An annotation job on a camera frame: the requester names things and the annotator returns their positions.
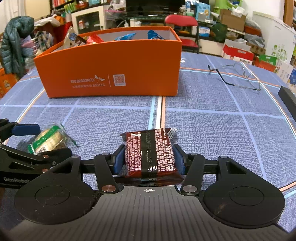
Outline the dark green down jacket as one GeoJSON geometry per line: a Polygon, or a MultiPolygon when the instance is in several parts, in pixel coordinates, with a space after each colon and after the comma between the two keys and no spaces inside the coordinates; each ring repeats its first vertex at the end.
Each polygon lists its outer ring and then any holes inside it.
{"type": "Polygon", "coordinates": [[[6,74],[24,76],[21,39],[25,39],[34,29],[34,19],[17,16],[6,25],[1,43],[1,59],[6,74]]]}

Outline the dark red snack packet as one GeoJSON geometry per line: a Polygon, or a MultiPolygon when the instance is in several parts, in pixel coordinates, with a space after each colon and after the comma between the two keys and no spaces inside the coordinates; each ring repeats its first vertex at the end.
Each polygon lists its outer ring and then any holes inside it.
{"type": "Polygon", "coordinates": [[[151,182],[153,185],[175,185],[183,181],[178,173],[172,139],[175,128],[125,132],[126,178],[151,182]]]}

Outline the black flat television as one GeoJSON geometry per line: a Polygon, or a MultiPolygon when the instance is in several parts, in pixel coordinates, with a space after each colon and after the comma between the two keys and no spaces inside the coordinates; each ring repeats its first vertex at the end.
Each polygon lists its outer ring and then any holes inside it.
{"type": "Polygon", "coordinates": [[[126,0],[128,16],[169,15],[177,13],[184,0],[126,0]]]}

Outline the red folding chair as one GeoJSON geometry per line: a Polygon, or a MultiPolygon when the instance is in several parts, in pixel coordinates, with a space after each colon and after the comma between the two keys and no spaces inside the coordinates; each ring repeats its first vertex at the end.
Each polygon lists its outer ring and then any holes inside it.
{"type": "Polygon", "coordinates": [[[182,50],[199,53],[199,25],[193,16],[168,15],[165,25],[173,26],[182,41],[182,50]]]}

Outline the green label cracker packet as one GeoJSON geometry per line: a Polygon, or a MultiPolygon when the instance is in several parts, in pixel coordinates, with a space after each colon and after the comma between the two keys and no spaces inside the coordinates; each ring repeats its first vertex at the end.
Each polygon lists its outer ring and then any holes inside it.
{"type": "Polygon", "coordinates": [[[65,127],[60,123],[41,131],[34,141],[28,145],[28,152],[38,155],[66,148],[70,142],[76,147],[79,147],[77,142],[67,134],[65,127]]]}

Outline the metal frame eyeglasses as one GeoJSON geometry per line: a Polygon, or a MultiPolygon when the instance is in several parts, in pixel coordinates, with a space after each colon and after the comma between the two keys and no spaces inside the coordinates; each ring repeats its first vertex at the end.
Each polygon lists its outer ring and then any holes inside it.
{"type": "Polygon", "coordinates": [[[219,68],[207,65],[210,73],[217,73],[222,82],[228,86],[234,86],[254,91],[261,90],[261,84],[243,64],[227,64],[219,68]]]}

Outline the white chest freezer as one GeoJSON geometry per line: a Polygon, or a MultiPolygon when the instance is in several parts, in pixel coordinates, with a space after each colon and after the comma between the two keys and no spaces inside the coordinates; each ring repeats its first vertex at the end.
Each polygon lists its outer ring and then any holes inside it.
{"type": "Polygon", "coordinates": [[[252,19],[260,27],[265,54],[290,63],[295,48],[295,30],[282,20],[265,13],[253,11],[252,19]]]}

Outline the black rectangular case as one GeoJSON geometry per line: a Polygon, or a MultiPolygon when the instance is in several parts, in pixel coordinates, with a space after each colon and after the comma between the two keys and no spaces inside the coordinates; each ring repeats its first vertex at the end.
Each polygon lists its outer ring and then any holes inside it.
{"type": "Polygon", "coordinates": [[[291,92],[290,89],[281,86],[280,90],[278,91],[278,95],[280,99],[283,101],[287,109],[289,110],[291,115],[295,115],[296,112],[296,102],[295,102],[295,96],[291,92]]]}

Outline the white glass-door cabinet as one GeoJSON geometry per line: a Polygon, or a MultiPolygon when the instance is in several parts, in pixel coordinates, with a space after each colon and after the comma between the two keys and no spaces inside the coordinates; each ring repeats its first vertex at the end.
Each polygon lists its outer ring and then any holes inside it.
{"type": "Polygon", "coordinates": [[[71,14],[74,31],[77,34],[105,30],[105,11],[108,10],[107,5],[99,4],[88,8],[75,11],[71,14]]]}

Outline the blue patterned tablecloth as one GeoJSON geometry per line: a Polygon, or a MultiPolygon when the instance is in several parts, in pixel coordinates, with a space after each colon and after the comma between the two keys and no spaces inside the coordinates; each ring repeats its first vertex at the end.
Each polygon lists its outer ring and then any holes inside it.
{"type": "Polygon", "coordinates": [[[234,64],[222,58],[183,53],[178,95],[99,96],[50,99],[37,70],[21,79],[2,99],[1,118],[37,123],[42,129],[62,124],[82,159],[112,153],[121,133],[155,128],[165,120],[176,128],[175,142],[185,152],[216,159],[225,155],[283,191],[285,210],[279,224],[295,227],[295,121],[278,96],[282,81],[249,66],[261,84],[254,91],[224,84],[215,68],[234,64]]]}

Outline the orange cardboard box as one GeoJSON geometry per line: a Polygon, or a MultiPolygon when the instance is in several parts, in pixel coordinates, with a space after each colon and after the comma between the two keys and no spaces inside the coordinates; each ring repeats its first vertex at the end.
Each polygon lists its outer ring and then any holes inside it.
{"type": "Polygon", "coordinates": [[[58,43],[34,59],[48,97],[175,96],[182,41],[168,26],[96,31],[100,43],[58,43]]]}

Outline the red white gift box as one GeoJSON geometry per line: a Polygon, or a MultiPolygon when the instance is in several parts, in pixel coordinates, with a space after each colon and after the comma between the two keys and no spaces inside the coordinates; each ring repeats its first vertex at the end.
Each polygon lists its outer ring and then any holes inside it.
{"type": "Polygon", "coordinates": [[[245,64],[252,65],[254,54],[250,51],[245,51],[243,49],[238,49],[224,45],[222,49],[222,57],[224,59],[234,60],[237,62],[243,62],[245,64]]]}

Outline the orange carton on floor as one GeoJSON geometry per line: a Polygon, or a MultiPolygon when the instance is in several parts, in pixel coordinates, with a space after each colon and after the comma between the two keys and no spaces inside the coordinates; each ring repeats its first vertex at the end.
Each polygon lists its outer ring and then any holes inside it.
{"type": "Polygon", "coordinates": [[[18,79],[14,74],[6,74],[4,68],[0,69],[0,98],[17,83],[18,79]]]}

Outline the brown cardboard box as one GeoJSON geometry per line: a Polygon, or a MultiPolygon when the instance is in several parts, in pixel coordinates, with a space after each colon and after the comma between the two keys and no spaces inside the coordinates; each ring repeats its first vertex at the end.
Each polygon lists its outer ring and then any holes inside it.
{"type": "Polygon", "coordinates": [[[246,16],[236,16],[228,9],[221,9],[219,14],[220,23],[226,25],[228,28],[244,31],[246,16]]]}

